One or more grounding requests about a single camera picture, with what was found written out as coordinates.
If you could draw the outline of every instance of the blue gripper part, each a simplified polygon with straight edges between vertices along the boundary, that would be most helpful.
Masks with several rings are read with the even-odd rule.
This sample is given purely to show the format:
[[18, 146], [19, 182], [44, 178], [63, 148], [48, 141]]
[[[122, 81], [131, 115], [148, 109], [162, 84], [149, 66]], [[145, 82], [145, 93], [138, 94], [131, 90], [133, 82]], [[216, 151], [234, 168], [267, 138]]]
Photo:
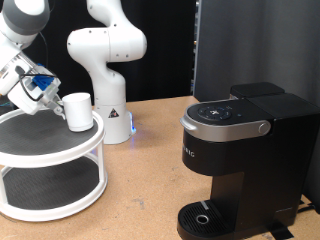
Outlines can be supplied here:
[[53, 80], [54, 80], [54, 77], [48, 77], [48, 76], [42, 76], [42, 75], [37, 75], [32, 79], [32, 81], [35, 84], [37, 84], [37, 86], [42, 91], [46, 90]]

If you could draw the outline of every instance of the white tiered stand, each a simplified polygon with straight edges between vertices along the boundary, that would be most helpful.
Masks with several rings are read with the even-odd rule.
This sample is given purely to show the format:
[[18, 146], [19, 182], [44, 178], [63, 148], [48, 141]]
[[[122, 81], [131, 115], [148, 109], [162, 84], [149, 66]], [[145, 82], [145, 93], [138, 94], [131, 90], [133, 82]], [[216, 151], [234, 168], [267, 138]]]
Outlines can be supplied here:
[[[21, 110], [9, 112], [0, 117], [0, 124], [9, 120], [15, 116], [24, 114]], [[75, 214], [91, 204], [93, 204], [104, 192], [107, 186], [107, 172], [104, 167], [103, 157], [103, 138], [104, 138], [104, 125], [102, 118], [93, 111], [93, 118], [98, 124], [98, 130], [95, 135], [88, 141], [73, 147], [71, 149], [38, 156], [21, 156], [0, 153], [0, 164], [5, 167], [1, 171], [0, 175], [0, 211], [5, 215], [32, 222], [49, 221], [64, 218]], [[92, 154], [91, 151], [97, 148], [97, 156]], [[42, 168], [53, 165], [58, 165], [75, 160], [81, 156], [85, 156], [91, 159], [98, 165], [99, 168], [99, 183], [88, 195], [82, 199], [73, 202], [69, 205], [59, 208], [48, 210], [25, 210], [20, 209], [8, 204], [6, 190], [3, 178], [13, 168]]]

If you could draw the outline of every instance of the black curtain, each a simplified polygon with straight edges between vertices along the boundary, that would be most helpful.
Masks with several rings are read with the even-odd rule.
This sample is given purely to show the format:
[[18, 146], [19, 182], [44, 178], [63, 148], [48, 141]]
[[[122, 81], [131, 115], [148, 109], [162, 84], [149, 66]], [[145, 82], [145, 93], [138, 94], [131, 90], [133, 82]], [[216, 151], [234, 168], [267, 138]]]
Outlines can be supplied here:
[[[320, 106], [319, 0], [201, 0], [195, 97], [229, 98], [235, 84], [270, 82]], [[320, 210], [320, 141], [305, 195]]]
[[[148, 41], [142, 59], [108, 64], [126, 79], [127, 101], [190, 95], [195, 1], [121, 1], [127, 18]], [[89, 92], [93, 99], [91, 79], [69, 56], [66, 43], [73, 30], [104, 25], [89, 15], [86, 0], [49, 0], [49, 4], [53, 11], [42, 33], [49, 48], [48, 68], [62, 82], [59, 95]], [[40, 35], [24, 52], [34, 62], [45, 65], [46, 50]]]

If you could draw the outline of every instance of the black mesh surface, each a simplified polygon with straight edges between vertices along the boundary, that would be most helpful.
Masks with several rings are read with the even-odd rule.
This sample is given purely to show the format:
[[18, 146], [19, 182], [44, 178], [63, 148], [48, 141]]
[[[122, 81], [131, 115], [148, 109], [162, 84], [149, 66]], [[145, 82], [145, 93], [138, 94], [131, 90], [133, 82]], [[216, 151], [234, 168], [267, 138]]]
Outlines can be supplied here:
[[51, 110], [22, 114], [0, 124], [0, 152], [14, 155], [44, 155], [76, 147], [95, 135], [98, 124], [72, 132], [66, 120]]
[[46, 210], [71, 204], [99, 183], [99, 169], [81, 157], [44, 168], [13, 168], [3, 178], [8, 203], [27, 210]]

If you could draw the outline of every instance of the white cup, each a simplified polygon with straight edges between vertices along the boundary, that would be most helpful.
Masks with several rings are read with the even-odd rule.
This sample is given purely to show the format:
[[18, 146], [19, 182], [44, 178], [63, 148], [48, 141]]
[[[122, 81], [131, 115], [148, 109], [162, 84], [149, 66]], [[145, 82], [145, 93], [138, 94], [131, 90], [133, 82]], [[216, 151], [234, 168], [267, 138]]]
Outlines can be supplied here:
[[89, 93], [72, 93], [62, 98], [69, 129], [82, 132], [93, 127], [92, 106]]

